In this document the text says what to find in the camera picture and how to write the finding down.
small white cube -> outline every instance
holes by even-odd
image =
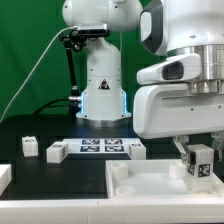
[[[132,160],[146,159],[146,148],[139,139],[129,142],[129,155]]]
[[[68,155],[68,143],[55,142],[47,149],[48,163],[61,163]]]
[[[0,196],[12,180],[11,165],[0,165]]]
[[[25,157],[38,156],[38,143],[35,137],[22,138],[22,146]]]
[[[196,164],[187,165],[185,184],[193,191],[212,189],[214,150],[206,145],[189,145],[190,151],[196,154]]]

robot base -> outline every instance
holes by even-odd
[[[76,118],[78,124],[84,124],[98,128],[112,128],[127,125],[131,122],[131,117],[124,117],[118,120],[90,120],[86,118]]]

cable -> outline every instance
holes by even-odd
[[[43,54],[41,55],[41,57],[39,58],[39,60],[37,61],[37,63],[35,64],[35,66],[33,67],[33,69],[31,70],[30,74],[27,76],[26,80],[23,82],[23,84],[21,85],[21,87],[19,88],[19,90],[16,92],[16,94],[12,97],[12,99],[10,100],[10,102],[8,103],[7,107],[5,108],[0,123],[2,123],[2,121],[5,118],[5,115],[7,114],[9,108],[11,107],[12,103],[14,102],[14,100],[16,99],[16,97],[20,94],[20,92],[22,91],[22,89],[24,88],[24,86],[26,85],[26,83],[29,81],[29,79],[31,78],[31,76],[33,75],[34,71],[36,70],[37,66],[40,64],[40,62],[42,61],[42,59],[44,58],[45,54],[48,52],[49,48],[51,47],[51,45],[53,44],[53,42],[56,40],[56,38],[64,31],[67,30],[72,30],[77,28],[76,26],[73,27],[68,27],[65,29],[62,29],[60,32],[58,32],[55,37],[51,40],[51,42],[48,44],[47,48],[45,49],[45,51],[43,52]]]
[[[68,98],[60,98],[60,99],[52,100],[52,101],[44,104],[42,107],[40,107],[36,111],[34,111],[33,114],[39,114],[45,108],[51,107],[52,104],[55,104],[55,103],[58,103],[58,102],[64,102],[64,101],[69,101],[69,99]]]
[[[42,112],[45,109],[48,108],[63,108],[63,107],[69,107],[68,105],[52,105],[52,106],[47,106],[47,107],[41,107],[40,109],[36,110],[33,114],[38,115],[40,112]]]

white platform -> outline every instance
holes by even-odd
[[[173,161],[123,161],[129,169],[125,182],[112,180],[113,161],[108,161],[109,199],[0,201],[0,223],[223,223],[223,183],[214,176],[211,192],[191,192],[181,180],[170,180],[168,167]],[[123,184],[134,187],[136,194],[116,196],[115,188]]]

white block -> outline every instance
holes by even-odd
[[[169,176],[172,179],[184,179],[185,165],[181,161],[175,161],[169,165]]]
[[[212,189],[214,150],[206,145],[189,145],[196,153],[196,164],[187,165],[185,183],[193,191],[209,191]]]
[[[25,157],[38,156],[38,143],[35,137],[22,138],[22,146]]]
[[[12,180],[11,165],[0,165],[0,196]]]
[[[113,180],[125,180],[128,178],[128,165],[120,161],[111,163],[111,172]]]
[[[129,141],[129,155],[132,160],[146,159],[146,148],[139,139]]]
[[[48,163],[61,163],[68,155],[68,143],[55,142],[47,149]]]

